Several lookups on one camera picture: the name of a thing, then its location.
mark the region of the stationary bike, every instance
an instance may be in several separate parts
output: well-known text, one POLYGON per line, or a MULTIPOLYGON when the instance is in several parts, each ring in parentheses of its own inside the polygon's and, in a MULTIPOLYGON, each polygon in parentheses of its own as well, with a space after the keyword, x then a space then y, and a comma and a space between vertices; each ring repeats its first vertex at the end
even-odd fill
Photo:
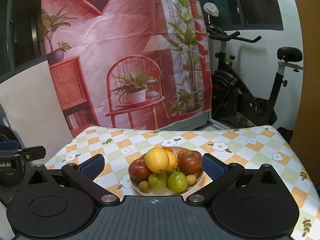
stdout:
POLYGON ((249 43, 256 43, 261 40, 261 36, 254 40, 239 37, 240 32, 236 31, 227 35, 222 29, 212 24, 206 24, 209 38, 221 41, 220 52, 215 54, 219 59, 218 69, 211 75, 212 79, 212 117, 214 119, 227 120, 239 112, 242 116, 250 120, 256 126, 273 125, 277 120, 274 107, 281 86, 287 86, 288 81, 284 80, 285 67, 293 68, 299 72, 303 68, 289 62, 300 62, 302 52, 297 48, 282 47, 277 51, 278 71, 273 82, 269 99, 255 97, 245 85, 240 76, 232 68, 234 55, 230 55, 230 62, 226 61, 227 42, 239 40, 249 43))

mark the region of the checkered tablecloth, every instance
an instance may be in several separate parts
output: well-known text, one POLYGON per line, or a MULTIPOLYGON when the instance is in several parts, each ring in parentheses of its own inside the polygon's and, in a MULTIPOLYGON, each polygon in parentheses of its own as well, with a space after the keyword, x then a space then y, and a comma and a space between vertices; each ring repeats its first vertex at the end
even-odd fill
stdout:
MULTIPOLYGON (((60 169, 68 162, 82 163, 100 153, 104 171, 95 182, 121 199, 138 195, 128 175, 130 163, 152 147, 179 146, 210 153, 225 163, 236 162, 247 169, 270 163, 296 200, 299 221, 292 233, 295 240, 319 240, 320 201, 311 180, 290 146, 272 126, 217 131, 146 131, 92 126, 63 147, 46 166, 60 169)), ((205 176, 199 186, 210 182, 205 176)))

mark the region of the bowl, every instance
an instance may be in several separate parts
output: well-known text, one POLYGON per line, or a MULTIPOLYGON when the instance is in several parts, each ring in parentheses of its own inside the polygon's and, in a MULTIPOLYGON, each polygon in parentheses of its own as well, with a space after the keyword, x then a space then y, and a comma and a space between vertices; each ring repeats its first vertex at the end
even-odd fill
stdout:
MULTIPOLYGON (((182 147, 170 147, 172 150, 173 150, 173 153, 175 155, 178 155, 178 152, 181 151, 181 150, 188 150, 188 149, 185 149, 185 148, 182 148, 182 147)), ((131 183, 134 187, 134 189, 136 191, 138 191, 140 194, 144 195, 144 196, 172 196, 172 195, 182 195, 182 197, 184 199, 186 199, 187 196, 189 196, 190 194, 196 192, 199 187, 198 187, 198 184, 200 183, 200 181, 202 180, 202 178, 204 177, 204 172, 201 170, 199 172, 197 172, 195 174, 195 176, 197 177, 197 181, 195 184, 191 185, 191 186, 188 186, 187 189, 183 192, 180 192, 180 193, 176 193, 176 192, 173 192, 172 190, 170 190, 167 187, 164 187, 162 189, 153 189, 150 187, 150 189, 148 190, 148 192, 142 192, 140 189, 139 189, 139 183, 132 180, 131 180, 131 183)))

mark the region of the plate of fruit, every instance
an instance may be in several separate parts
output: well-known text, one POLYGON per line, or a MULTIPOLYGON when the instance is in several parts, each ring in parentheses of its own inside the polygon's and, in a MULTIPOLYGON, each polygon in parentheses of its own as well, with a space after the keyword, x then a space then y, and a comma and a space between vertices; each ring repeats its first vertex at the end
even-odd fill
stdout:
POLYGON ((145 196, 192 193, 204 176, 202 155, 181 147, 154 147, 129 168, 133 187, 145 196))

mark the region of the red chair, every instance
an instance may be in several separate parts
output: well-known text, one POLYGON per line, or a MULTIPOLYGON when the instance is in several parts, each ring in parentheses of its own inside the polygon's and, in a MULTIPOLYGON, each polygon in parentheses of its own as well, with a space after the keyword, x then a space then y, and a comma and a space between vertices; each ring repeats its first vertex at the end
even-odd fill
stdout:
POLYGON ((131 128, 134 127, 132 120, 132 112, 139 111, 143 109, 150 109, 151 114, 153 114, 154 120, 154 129, 157 130, 159 125, 157 122, 157 113, 156 113, 156 104, 160 104, 163 108, 161 112, 165 113, 165 123, 160 124, 161 127, 166 126, 169 122, 169 116, 167 113, 167 109, 164 104, 164 89, 162 82, 162 74, 160 68, 156 62, 152 59, 145 56, 129 56, 125 57, 118 62, 116 62, 109 70, 107 74, 107 94, 108 94, 108 102, 109 102, 109 113, 106 114, 106 117, 111 117, 111 122, 113 128, 116 128, 116 119, 115 116, 119 114, 128 114, 129 122, 131 128), (126 94, 122 97, 119 96, 118 93, 113 91, 116 88, 121 87, 121 79, 119 77, 128 77, 129 72, 132 73, 148 73, 153 79, 156 79, 158 82, 152 83, 148 87, 148 93, 151 91, 155 91, 159 94, 159 96, 151 99, 146 99, 145 102, 128 104, 126 103, 126 94))

